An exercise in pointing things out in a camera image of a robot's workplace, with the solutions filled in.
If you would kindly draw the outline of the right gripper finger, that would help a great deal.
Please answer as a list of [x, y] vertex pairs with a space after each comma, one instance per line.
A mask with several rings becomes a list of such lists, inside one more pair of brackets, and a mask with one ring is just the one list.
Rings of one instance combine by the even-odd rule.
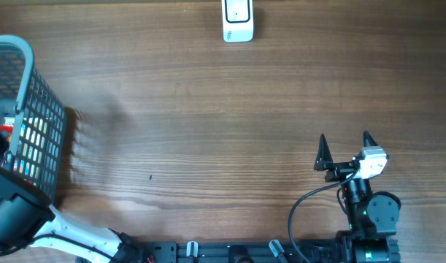
[[378, 146], [377, 142], [373, 139], [373, 137], [367, 130], [365, 130], [363, 132], [363, 142], [364, 142], [364, 147], [377, 147]]
[[334, 162], [329, 150], [328, 143], [324, 134], [320, 135], [318, 154], [315, 159], [314, 170], [315, 171], [325, 171], [334, 168]]

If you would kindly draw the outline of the red candy bag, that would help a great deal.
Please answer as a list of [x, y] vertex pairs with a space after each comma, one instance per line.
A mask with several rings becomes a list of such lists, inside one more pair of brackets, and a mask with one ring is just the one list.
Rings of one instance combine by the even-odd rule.
[[0, 125], [0, 146], [9, 145], [13, 132], [13, 126]]

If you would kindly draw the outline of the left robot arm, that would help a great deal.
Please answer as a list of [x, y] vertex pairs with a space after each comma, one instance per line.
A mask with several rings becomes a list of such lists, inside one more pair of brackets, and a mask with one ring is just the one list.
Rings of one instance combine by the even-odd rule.
[[0, 167], [0, 257], [27, 247], [52, 248], [84, 262], [152, 262], [125, 233], [65, 216], [28, 181]]

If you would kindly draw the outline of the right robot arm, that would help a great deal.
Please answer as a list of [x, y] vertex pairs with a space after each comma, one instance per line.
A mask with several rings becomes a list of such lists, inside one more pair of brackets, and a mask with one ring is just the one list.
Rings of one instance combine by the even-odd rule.
[[348, 231], [335, 237], [340, 262], [392, 262], [399, 260], [396, 234], [401, 201], [386, 191], [373, 192], [370, 180], [383, 174], [389, 155], [370, 133], [363, 133], [364, 146], [348, 162], [335, 162], [322, 134], [314, 170], [326, 173], [325, 182], [334, 183], [342, 195], [342, 209]]

